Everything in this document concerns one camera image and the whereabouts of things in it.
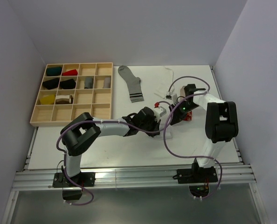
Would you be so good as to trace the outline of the white striped sock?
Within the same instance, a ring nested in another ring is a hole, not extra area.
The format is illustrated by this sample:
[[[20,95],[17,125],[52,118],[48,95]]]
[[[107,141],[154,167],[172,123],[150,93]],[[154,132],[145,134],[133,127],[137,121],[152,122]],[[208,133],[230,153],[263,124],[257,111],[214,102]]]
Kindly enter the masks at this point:
[[[158,140],[163,140],[163,129],[165,127],[167,117],[168,117],[168,114],[164,115],[161,118],[161,122],[160,122],[160,125],[159,125],[159,130],[162,130],[162,131],[159,133],[159,135],[155,136],[155,138],[158,139]],[[173,138],[172,127],[169,125],[166,128],[166,139],[168,140],[168,139],[172,139],[172,138]]]

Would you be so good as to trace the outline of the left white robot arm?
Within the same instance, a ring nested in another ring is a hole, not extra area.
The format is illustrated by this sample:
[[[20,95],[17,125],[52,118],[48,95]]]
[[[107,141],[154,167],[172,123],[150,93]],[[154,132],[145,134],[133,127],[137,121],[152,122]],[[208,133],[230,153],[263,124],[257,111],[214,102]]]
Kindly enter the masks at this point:
[[[64,152],[63,181],[76,186],[80,181],[80,162],[98,137],[128,137],[144,132],[150,137],[159,135],[161,117],[166,114],[163,107],[144,107],[138,113],[131,113],[118,119],[98,119],[84,112],[60,131],[57,149]]]

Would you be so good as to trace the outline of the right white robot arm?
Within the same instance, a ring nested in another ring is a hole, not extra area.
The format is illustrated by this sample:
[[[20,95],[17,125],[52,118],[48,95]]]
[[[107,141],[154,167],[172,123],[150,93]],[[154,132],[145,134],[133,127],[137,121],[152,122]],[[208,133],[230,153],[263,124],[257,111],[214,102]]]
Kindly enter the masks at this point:
[[[223,101],[208,93],[205,88],[197,88],[195,84],[184,87],[184,96],[172,105],[173,118],[170,125],[184,120],[187,113],[200,107],[206,111],[206,141],[200,157],[195,158],[198,166],[191,170],[191,177],[201,182],[207,177],[206,168],[212,167],[221,150],[238,135],[238,119],[236,104]]]

